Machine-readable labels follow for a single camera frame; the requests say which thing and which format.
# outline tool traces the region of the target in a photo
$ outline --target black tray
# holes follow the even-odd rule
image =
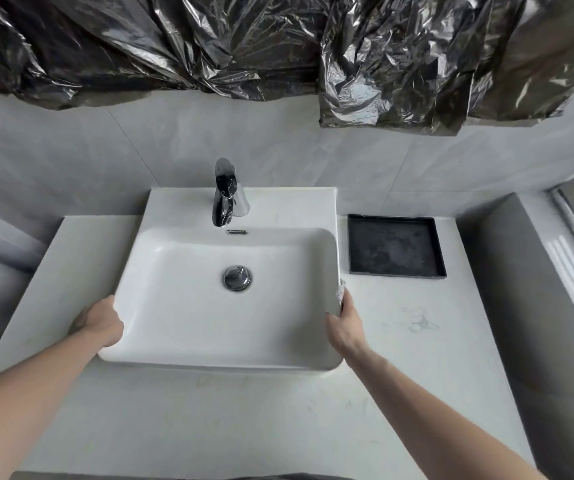
[[[351,274],[447,276],[433,218],[356,214],[347,218]]]

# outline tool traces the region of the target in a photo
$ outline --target sink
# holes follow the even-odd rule
[[[124,336],[100,357],[218,369],[328,371],[340,356],[336,190],[246,188],[251,210],[211,222],[214,190],[153,189],[115,295]],[[243,291],[224,275],[243,267]]]

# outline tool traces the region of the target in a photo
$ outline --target countertop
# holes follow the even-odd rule
[[[0,371],[65,336],[114,291],[132,216],[66,217],[0,340]],[[453,219],[436,218],[447,277],[341,275],[371,346],[533,464]],[[177,479],[287,472],[423,479],[346,364],[324,374],[207,372],[95,358],[21,470]]]

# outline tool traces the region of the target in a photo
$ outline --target faucet spout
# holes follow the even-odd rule
[[[211,221],[216,227],[223,227],[231,218],[243,217],[249,213],[249,202],[245,190],[236,179],[236,169],[227,158],[216,162],[216,193],[213,198]]]

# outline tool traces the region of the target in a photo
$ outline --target crumpled plastic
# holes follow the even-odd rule
[[[324,127],[534,122],[574,92],[574,0],[0,0],[0,92],[65,109],[153,89],[318,93]]]

